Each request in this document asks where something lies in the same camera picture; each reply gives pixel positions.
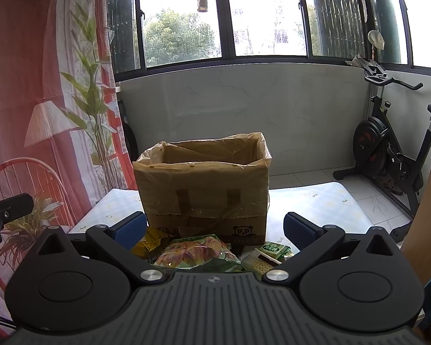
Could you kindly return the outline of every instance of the white wall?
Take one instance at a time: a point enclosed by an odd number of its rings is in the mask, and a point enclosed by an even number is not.
[[[416,157],[429,125],[431,77],[391,73],[417,92],[385,88],[388,117],[404,153]],[[353,164],[354,129],[363,119],[368,84],[360,68],[266,63],[168,72],[121,83],[139,151],[159,141],[220,138],[261,131],[273,156],[271,174]],[[431,167],[431,154],[425,177]]]
[[[416,159],[420,146],[429,126],[431,114],[426,107],[431,104],[431,76],[408,72],[388,71],[389,76],[408,84],[423,83],[418,91],[411,91],[401,85],[391,84],[385,87],[383,100],[391,102],[387,117],[394,129],[402,152]],[[431,150],[423,166],[423,180],[427,181],[431,170]]]

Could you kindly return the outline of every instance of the cardboard box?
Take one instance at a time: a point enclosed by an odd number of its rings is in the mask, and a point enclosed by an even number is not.
[[[261,245],[271,155],[260,132],[218,140],[161,142],[133,162],[151,227],[190,237],[216,234]]]

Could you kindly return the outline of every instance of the lampshade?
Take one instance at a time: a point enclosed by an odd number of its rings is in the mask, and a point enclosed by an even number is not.
[[[77,125],[69,120],[53,101],[42,102],[33,108],[24,147],[75,127]]]

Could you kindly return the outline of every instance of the metal screw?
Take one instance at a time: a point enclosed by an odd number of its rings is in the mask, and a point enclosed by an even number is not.
[[[141,279],[146,281],[156,281],[163,277],[163,273],[157,269],[146,269],[141,272]]]
[[[267,278],[273,281],[284,281],[289,277],[287,271],[283,269],[271,269],[267,272]]]

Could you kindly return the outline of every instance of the curtain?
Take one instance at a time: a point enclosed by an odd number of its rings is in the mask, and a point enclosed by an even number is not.
[[[0,200],[35,203],[2,231],[0,297],[45,227],[137,189],[123,136],[107,0],[0,0]]]

